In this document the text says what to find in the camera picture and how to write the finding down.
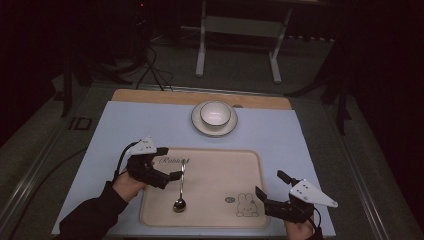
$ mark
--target robotic hand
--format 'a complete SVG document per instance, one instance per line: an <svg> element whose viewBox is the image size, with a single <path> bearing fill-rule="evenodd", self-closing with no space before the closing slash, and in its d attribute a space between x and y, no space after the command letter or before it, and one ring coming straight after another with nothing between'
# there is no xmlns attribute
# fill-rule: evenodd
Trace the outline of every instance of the robotic hand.
<svg viewBox="0 0 424 240"><path fill-rule="evenodd" d="M168 150L168 148L156 148L150 137L131 143L121 155L114 179L119 175L124 154L129 154L131 157L128 159L126 169L130 177L153 187L165 189L170 181L179 180L183 174L182 171L177 171L168 175L154 169L152 165L153 158L168 154Z"/></svg>
<svg viewBox="0 0 424 240"><path fill-rule="evenodd" d="M304 223L309 220L315 229L314 235L309 239L323 239L320 224L317 227L310 219L315 210L314 204L337 207L337 202L314 187L306 179L297 180L291 178L281 170L277 172L277 176L285 183L292 185L289 201L279 202L268 199L268 196L260 188L256 187L255 193L264 204L265 215L293 223Z"/></svg>

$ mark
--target human hand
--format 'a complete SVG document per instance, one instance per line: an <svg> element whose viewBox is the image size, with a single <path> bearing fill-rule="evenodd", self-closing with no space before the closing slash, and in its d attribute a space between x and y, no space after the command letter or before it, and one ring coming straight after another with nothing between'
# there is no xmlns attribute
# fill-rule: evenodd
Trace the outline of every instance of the human hand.
<svg viewBox="0 0 424 240"><path fill-rule="evenodd" d="M147 184L130 177L127 170L124 169L113 183L112 188L119 194L119 196L121 196L122 199L129 202L137 196L141 189L144 189L146 186Z"/></svg>
<svg viewBox="0 0 424 240"><path fill-rule="evenodd" d="M314 234L314 227L309 221L304 223L284 221L284 226L286 227L288 240L305 240Z"/></svg>

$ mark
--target saucer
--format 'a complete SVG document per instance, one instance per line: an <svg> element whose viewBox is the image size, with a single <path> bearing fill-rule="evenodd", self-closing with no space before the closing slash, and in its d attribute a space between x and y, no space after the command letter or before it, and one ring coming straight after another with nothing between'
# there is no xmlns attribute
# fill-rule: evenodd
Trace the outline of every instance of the saucer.
<svg viewBox="0 0 424 240"><path fill-rule="evenodd" d="M231 117L228 123L219 129L212 129L210 128L205 122L203 122L202 117L200 116L200 110L203 106L210 102L219 102L219 101L206 101L198 104L196 107L194 107L193 112L191 113L191 121L193 122L193 125L202 133L210 136L210 137L219 137L223 136L225 134L230 133L237 125L238 117L237 113L230 105L221 102L222 104L226 105L228 109L231 111Z"/></svg>

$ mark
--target spoon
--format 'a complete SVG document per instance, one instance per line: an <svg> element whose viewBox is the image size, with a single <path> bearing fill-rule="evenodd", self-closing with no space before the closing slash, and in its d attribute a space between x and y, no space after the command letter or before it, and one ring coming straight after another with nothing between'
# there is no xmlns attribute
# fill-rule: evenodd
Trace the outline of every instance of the spoon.
<svg viewBox="0 0 424 240"><path fill-rule="evenodd" d="M181 182L180 182L180 198L177 199L174 203L174 212L180 213L184 212L186 208L186 202L183 199L183 184L184 184L184 172L185 172L185 160L182 160L181 165L181 171L183 174L181 175Z"/></svg>

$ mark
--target wooden tray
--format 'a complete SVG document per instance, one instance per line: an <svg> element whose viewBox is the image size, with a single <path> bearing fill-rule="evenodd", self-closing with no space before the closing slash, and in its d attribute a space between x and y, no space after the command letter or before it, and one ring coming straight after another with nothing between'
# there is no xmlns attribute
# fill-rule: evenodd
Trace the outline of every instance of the wooden tray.
<svg viewBox="0 0 424 240"><path fill-rule="evenodd" d="M255 186L264 189L259 156L249 150L172 148L156 157L155 169L164 173L181 170L186 159L183 199L187 208L176 213L180 182L164 190L144 192L140 220L155 227L261 228L268 224Z"/></svg>

